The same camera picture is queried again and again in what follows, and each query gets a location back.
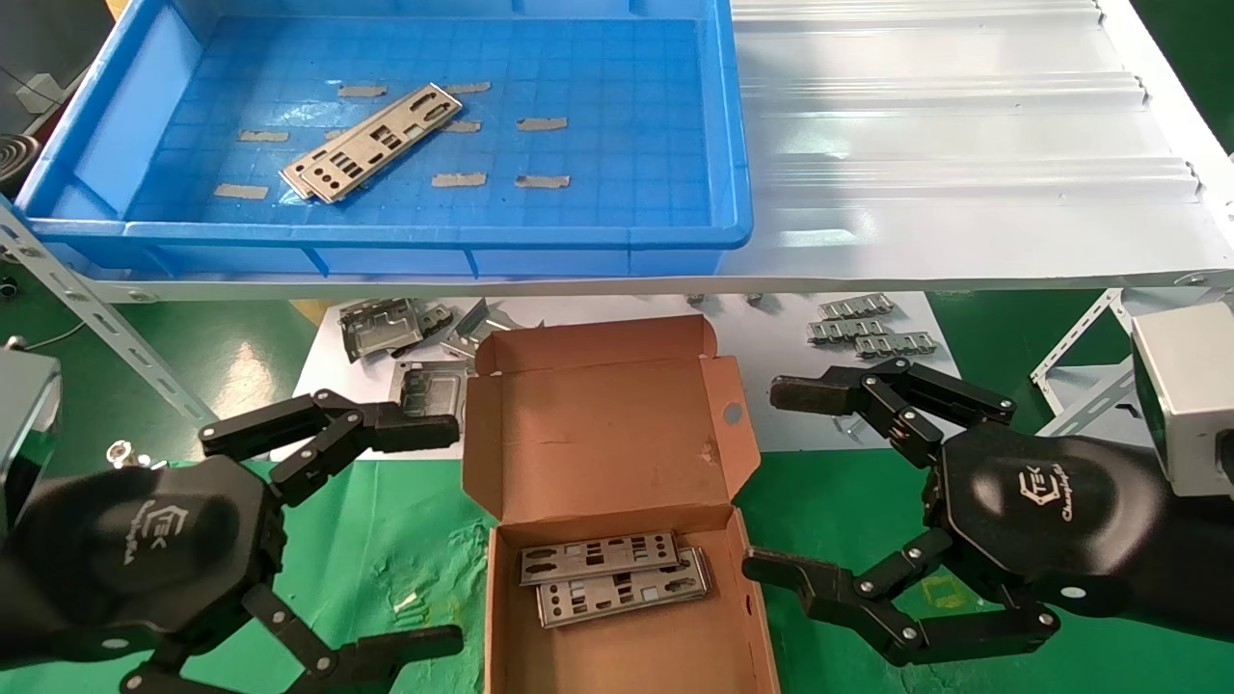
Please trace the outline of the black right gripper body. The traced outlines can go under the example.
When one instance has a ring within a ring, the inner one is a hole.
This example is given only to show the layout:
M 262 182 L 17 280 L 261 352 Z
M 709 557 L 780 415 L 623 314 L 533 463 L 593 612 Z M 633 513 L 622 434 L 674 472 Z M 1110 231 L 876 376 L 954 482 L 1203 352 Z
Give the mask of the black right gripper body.
M 1149 449 L 982 424 L 945 440 L 923 496 L 951 533 L 945 567 L 987 601 L 1164 617 L 1153 562 L 1172 490 Z

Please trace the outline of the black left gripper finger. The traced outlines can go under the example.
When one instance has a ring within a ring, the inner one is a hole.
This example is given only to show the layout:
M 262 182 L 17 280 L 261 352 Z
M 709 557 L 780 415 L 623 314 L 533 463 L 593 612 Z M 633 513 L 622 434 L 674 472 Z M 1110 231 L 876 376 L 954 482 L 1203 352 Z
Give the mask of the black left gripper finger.
M 328 650 L 269 585 L 255 585 L 241 603 L 304 666 L 286 693 L 389 693 L 405 666 L 459 654 L 464 646 L 462 629 L 445 625 L 363 637 L 339 650 Z M 230 688 L 181 677 L 181 667 L 189 658 L 185 646 L 163 643 L 151 659 L 123 677 L 121 692 L 230 693 Z
M 270 470 L 269 487 L 297 506 L 366 451 L 436 451 L 460 440 L 454 414 L 404 412 L 395 401 L 357 403 L 322 389 L 204 426 L 204 454 L 252 461 L 283 445 L 299 445 Z

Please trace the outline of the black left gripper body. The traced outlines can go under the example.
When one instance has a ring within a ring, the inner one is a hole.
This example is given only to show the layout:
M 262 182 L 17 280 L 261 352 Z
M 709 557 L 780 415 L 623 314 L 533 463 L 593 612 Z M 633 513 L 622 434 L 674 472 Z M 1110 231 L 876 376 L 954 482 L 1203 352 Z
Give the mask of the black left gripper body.
M 285 542 L 281 503 L 222 456 L 39 480 L 2 541 L 2 666 L 206 654 L 251 622 L 241 599 Z

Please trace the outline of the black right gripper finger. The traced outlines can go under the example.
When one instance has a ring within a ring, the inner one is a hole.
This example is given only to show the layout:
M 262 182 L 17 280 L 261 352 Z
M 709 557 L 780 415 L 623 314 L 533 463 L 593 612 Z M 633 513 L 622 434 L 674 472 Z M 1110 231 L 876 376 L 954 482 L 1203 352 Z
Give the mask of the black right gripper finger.
M 830 367 L 818 378 L 779 375 L 768 401 L 784 412 L 856 414 L 917 468 L 940 461 L 944 435 L 930 424 L 929 414 L 970 429 L 986 422 L 1009 425 L 1017 410 L 1009 398 L 908 359 L 868 368 Z
M 958 554 L 951 532 L 930 529 L 860 574 L 765 547 L 747 548 L 740 571 L 763 587 L 793 592 L 806 617 L 851 629 L 896 667 L 1030 654 L 1058 633 L 1053 610 L 1004 584 L 993 585 L 990 596 L 1000 603 L 997 612 L 921 620 L 895 606 L 900 594 Z

